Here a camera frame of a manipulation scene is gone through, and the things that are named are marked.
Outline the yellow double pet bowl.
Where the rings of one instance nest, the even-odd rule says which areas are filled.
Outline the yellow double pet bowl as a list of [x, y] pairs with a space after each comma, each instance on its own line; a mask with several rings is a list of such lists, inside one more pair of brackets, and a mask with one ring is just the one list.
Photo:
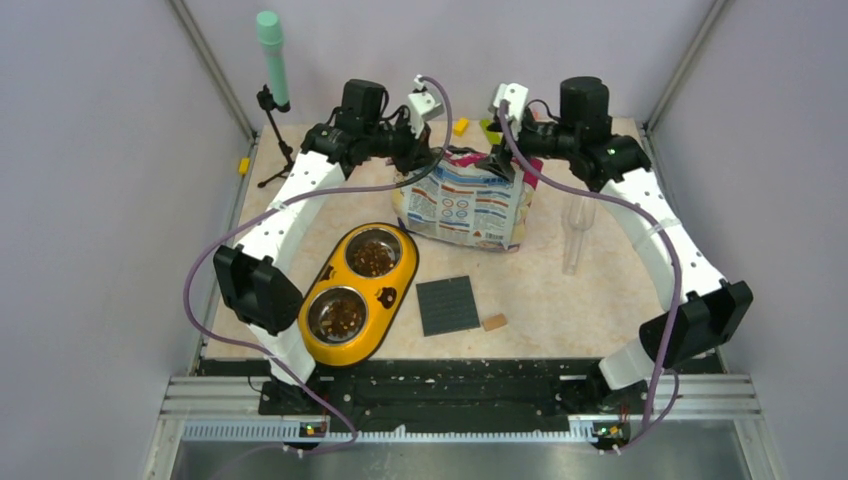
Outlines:
[[319, 364], [348, 367], [382, 345], [419, 266], [412, 236], [388, 223], [367, 223], [336, 244], [305, 295], [298, 326]]

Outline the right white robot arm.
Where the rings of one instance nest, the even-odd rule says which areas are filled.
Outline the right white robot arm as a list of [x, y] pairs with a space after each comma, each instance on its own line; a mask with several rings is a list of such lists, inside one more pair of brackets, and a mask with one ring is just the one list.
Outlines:
[[491, 170], [513, 179], [516, 160], [536, 178], [530, 159], [565, 160], [584, 183], [579, 194], [599, 201], [630, 241], [653, 282], [663, 309], [643, 323], [636, 339], [596, 362], [585, 380], [589, 404], [612, 412], [627, 388], [647, 382], [655, 390], [664, 371], [728, 342], [753, 302], [744, 281], [730, 282], [702, 254], [669, 206], [639, 142], [612, 131], [609, 89], [597, 77], [565, 79], [559, 112], [536, 120], [527, 87], [501, 83], [490, 110], [501, 143]]

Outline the pink pet food bag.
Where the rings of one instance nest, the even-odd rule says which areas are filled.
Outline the pink pet food bag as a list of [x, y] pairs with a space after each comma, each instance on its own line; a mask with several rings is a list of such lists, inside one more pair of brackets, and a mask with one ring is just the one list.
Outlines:
[[392, 193], [399, 225], [417, 235], [480, 250], [517, 251], [538, 178], [517, 160], [510, 182], [482, 168], [487, 155], [451, 146], [424, 179]]

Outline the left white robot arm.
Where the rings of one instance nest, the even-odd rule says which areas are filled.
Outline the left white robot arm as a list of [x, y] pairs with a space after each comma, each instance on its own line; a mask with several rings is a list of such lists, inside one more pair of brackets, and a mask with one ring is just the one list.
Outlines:
[[246, 348], [261, 353], [284, 385], [283, 401], [297, 413], [319, 404], [309, 377], [316, 361], [297, 326], [303, 295], [286, 272], [326, 198], [384, 192], [421, 180], [438, 164], [429, 120], [451, 117], [446, 89], [419, 75], [413, 92], [386, 114], [388, 91], [367, 80], [344, 84], [327, 121], [304, 136], [291, 171], [264, 212], [208, 247], [222, 300], [255, 336]]

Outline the clear plastic scoop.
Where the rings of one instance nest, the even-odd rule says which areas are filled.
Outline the clear plastic scoop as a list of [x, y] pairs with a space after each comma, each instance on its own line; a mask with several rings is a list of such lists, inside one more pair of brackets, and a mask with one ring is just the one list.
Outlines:
[[577, 273], [586, 233], [595, 222], [597, 203], [594, 199], [574, 196], [565, 211], [563, 228], [566, 234], [563, 273]]

